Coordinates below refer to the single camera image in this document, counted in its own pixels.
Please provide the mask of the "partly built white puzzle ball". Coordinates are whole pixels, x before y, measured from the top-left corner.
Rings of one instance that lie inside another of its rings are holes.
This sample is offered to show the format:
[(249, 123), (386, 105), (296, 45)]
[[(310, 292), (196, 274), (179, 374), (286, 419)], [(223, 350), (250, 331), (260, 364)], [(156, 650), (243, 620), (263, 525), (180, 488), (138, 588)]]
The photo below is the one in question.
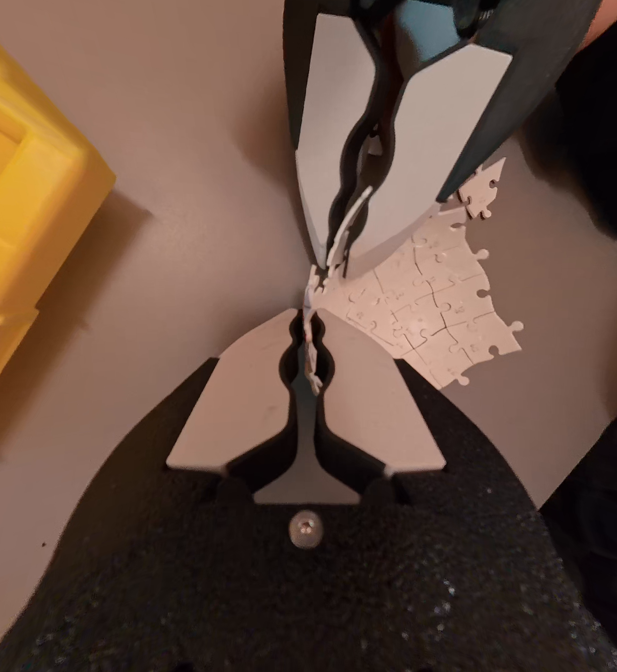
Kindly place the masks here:
[(373, 270), (343, 278), (340, 267), (312, 265), (304, 292), (304, 322), (329, 311), (401, 359), (437, 389), (466, 385), (466, 370), (522, 348), (523, 324), (496, 313), (489, 279), (466, 240), (465, 207), (428, 218)]

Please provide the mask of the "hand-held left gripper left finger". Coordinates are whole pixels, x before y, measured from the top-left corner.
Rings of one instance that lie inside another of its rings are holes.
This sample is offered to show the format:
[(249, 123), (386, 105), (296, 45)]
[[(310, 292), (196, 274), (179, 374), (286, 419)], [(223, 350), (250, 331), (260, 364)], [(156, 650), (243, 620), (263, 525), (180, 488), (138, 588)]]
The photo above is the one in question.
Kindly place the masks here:
[(167, 467), (236, 478), (257, 492), (292, 466), (298, 443), (292, 382), (298, 374), (300, 327), (298, 310), (289, 308), (220, 355)]

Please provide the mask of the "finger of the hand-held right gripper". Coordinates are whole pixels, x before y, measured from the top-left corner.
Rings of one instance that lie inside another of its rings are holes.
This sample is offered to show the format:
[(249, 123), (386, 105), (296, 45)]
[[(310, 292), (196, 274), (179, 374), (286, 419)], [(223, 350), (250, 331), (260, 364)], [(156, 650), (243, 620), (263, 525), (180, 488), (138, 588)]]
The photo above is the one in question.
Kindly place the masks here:
[(358, 277), (375, 268), (422, 217), (438, 211), (439, 194), (512, 60), (467, 44), (410, 78), (395, 114), (392, 163), (349, 248), (348, 274)]
[(295, 156), (320, 268), (327, 267), (357, 190), (360, 154), (380, 118), (387, 88), (376, 30), (346, 16), (318, 14)]

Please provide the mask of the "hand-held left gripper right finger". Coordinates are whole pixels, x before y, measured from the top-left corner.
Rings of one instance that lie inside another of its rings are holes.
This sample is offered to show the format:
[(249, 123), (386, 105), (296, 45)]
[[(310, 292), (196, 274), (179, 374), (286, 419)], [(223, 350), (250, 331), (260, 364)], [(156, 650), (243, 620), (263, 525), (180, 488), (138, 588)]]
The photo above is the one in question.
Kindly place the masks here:
[(311, 321), (322, 388), (314, 426), (321, 467), (364, 494), (377, 481), (443, 470), (441, 453), (397, 365), (328, 310)]

